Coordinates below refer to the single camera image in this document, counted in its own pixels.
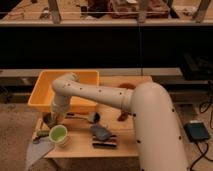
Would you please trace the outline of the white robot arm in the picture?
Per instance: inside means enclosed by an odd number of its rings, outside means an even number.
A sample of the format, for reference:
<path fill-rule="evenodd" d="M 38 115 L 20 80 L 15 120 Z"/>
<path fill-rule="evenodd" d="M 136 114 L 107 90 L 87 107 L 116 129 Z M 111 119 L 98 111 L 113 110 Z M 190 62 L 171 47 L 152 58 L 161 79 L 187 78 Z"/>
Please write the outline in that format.
<path fill-rule="evenodd" d="M 188 161 L 173 102 L 158 83 L 135 89 L 83 84 L 67 73 L 52 82 L 51 113 L 65 114 L 72 97 L 81 97 L 133 116 L 141 171 L 188 171 Z"/>

